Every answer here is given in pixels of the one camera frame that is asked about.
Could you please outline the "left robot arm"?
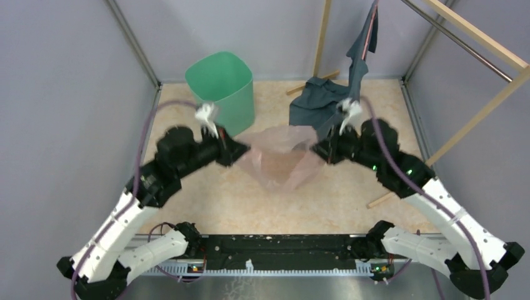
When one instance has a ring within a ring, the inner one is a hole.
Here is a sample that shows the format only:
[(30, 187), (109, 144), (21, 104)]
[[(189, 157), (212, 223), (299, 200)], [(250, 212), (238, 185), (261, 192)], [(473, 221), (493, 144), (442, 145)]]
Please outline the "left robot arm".
[(141, 274), (172, 258), (202, 251), (201, 235), (190, 222), (175, 224), (162, 237), (128, 249), (139, 228), (182, 188), (182, 180), (217, 163), (231, 167), (250, 146), (233, 140), (223, 127), (201, 130), (195, 140), (186, 126), (169, 128), (157, 142), (154, 158), (137, 168), (119, 201), (96, 234), (76, 254), (57, 262), (71, 281), (73, 299), (117, 299)]

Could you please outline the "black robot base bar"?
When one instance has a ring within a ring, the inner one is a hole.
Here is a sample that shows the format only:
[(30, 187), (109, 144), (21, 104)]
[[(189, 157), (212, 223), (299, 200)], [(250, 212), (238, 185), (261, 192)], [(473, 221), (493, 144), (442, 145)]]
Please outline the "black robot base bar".
[(208, 271), (242, 270), (247, 261), (257, 271), (331, 271), (398, 257), (363, 234), (211, 234), (172, 260), (206, 263)]

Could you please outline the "pink translucent trash bag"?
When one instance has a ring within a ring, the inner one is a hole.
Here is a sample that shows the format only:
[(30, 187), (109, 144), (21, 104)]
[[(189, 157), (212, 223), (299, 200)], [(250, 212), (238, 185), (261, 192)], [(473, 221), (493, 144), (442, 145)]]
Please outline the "pink translucent trash bag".
[(269, 127), (236, 140), (250, 146), (236, 165), (269, 191), (293, 191), (314, 179), (324, 166), (311, 151), (318, 142), (311, 126)]

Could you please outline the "green plastic trash bin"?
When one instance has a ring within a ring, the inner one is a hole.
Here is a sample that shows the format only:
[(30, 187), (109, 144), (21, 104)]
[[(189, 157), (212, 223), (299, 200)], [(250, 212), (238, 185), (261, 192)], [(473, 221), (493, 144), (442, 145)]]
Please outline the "green plastic trash bin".
[(214, 103), (219, 108), (216, 122), (231, 136), (254, 124), (253, 74), (235, 54), (221, 51), (206, 56), (190, 66), (184, 78), (198, 103)]

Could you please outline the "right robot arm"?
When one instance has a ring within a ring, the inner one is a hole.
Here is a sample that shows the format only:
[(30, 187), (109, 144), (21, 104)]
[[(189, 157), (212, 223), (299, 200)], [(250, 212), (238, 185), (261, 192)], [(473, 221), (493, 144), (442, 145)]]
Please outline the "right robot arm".
[(372, 170), (377, 181), (414, 206), (442, 234), (421, 237), (378, 221), (360, 245), (362, 258), (402, 256), (445, 275), (473, 299), (489, 299), (525, 253), (481, 226), (421, 159), (399, 148), (398, 133), (385, 120), (363, 122), (359, 131), (333, 126), (312, 151), (327, 164), (348, 160)]

